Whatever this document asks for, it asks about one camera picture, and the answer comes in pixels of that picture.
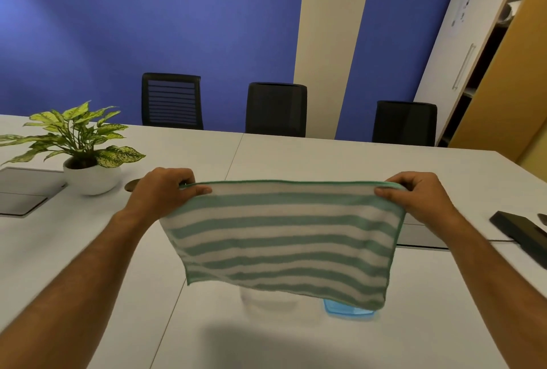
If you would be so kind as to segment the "person's right hand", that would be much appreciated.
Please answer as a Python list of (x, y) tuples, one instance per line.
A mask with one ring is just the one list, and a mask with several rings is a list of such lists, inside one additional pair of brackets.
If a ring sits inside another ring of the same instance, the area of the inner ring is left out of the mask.
[(404, 204), (398, 204), (437, 237), (446, 240), (461, 214), (450, 200), (436, 174), (400, 172), (387, 180), (404, 187)]

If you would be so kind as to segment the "person's left hand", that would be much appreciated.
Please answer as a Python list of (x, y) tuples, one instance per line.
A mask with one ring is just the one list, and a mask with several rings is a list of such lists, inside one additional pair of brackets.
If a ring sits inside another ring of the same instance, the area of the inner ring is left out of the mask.
[(197, 185), (189, 168), (157, 167), (140, 179), (121, 212), (142, 225), (151, 225), (191, 199), (179, 199), (179, 190)]

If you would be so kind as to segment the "green white striped cloth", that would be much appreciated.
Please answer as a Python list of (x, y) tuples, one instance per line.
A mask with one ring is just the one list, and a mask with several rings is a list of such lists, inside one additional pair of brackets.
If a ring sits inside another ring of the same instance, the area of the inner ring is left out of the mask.
[(187, 284), (326, 299), (366, 310), (386, 303), (406, 211), (379, 197), (387, 181), (239, 180), (203, 183), (159, 223)]

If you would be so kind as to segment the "person's right forearm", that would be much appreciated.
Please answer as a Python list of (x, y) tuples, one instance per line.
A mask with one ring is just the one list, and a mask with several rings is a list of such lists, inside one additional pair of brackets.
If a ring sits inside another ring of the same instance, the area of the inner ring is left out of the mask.
[(547, 369), (547, 298), (460, 213), (437, 229), (510, 369)]

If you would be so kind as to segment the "person's left forearm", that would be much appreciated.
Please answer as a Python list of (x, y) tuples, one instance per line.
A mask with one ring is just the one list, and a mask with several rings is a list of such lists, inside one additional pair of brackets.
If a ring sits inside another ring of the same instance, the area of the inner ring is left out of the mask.
[(86, 369), (133, 254), (154, 221), (128, 209), (114, 214), (0, 333), (0, 369)]

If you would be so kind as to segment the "black solid-back office chair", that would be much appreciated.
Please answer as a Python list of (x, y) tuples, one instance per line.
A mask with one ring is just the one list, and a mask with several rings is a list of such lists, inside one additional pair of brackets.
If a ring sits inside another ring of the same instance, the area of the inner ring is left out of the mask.
[(372, 142), (435, 146), (437, 114), (431, 103), (378, 101)]
[(245, 133), (304, 138), (306, 120), (305, 85), (276, 82), (249, 84)]

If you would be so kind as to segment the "black mesh office chair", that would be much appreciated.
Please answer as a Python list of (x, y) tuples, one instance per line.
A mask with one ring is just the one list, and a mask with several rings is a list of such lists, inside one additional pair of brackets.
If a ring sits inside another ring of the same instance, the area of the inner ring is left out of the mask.
[(144, 126), (203, 130), (201, 77), (144, 73), (141, 118)]

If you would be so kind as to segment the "white round plant pot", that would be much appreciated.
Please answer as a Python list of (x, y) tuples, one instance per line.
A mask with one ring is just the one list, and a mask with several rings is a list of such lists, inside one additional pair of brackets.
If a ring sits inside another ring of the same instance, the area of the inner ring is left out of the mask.
[(87, 168), (72, 168), (76, 160), (66, 159), (63, 164), (65, 180), (70, 188), (84, 196), (97, 196), (111, 191), (121, 180), (121, 167), (105, 168), (93, 165)]

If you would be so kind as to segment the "blue plastic lid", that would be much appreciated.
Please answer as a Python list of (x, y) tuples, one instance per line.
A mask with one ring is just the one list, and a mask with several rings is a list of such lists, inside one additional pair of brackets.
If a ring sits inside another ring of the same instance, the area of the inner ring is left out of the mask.
[(361, 309), (328, 299), (323, 300), (323, 305), (328, 316), (338, 319), (371, 320), (376, 314), (374, 310)]

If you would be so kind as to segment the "green potted plant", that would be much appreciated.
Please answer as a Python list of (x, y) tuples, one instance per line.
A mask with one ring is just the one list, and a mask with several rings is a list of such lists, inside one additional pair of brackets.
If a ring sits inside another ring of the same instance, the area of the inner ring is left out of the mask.
[(69, 168), (72, 169), (96, 165), (117, 168), (139, 162), (146, 155), (133, 147), (109, 145), (100, 148), (110, 140), (125, 139), (120, 132), (128, 126), (109, 122), (119, 113), (116, 106), (90, 110), (89, 102), (85, 102), (64, 112), (52, 109), (33, 114), (24, 127), (39, 127), (45, 133), (33, 136), (0, 135), (0, 147), (29, 145), (25, 153), (3, 162), (3, 165), (27, 163), (42, 153), (45, 154), (44, 160), (57, 155), (69, 156)]

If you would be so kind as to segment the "black flat device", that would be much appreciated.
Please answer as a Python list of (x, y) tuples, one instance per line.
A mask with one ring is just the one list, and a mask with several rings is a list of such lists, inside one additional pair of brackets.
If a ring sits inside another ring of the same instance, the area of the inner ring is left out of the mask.
[(547, 232), (524, 216), (497, 211), (490, 223), (511, 238), (540, 267), (547, 270)]

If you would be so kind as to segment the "wooden door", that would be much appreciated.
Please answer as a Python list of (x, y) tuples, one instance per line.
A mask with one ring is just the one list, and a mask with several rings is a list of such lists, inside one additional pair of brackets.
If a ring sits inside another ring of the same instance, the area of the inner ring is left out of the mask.
[(518, 162), (547, 120), (547, 0), (523, 0), (448, 147)]

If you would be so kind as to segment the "white cabinet door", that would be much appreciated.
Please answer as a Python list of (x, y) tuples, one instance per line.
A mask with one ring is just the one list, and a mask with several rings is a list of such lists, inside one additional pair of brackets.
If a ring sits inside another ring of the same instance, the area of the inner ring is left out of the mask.
[[(450, 0), (414, 101), (437, 106), (435, 146), (460, 101), (506, 0)], [(476, 45), (459, 89), (452, 85), (471, 43)]]

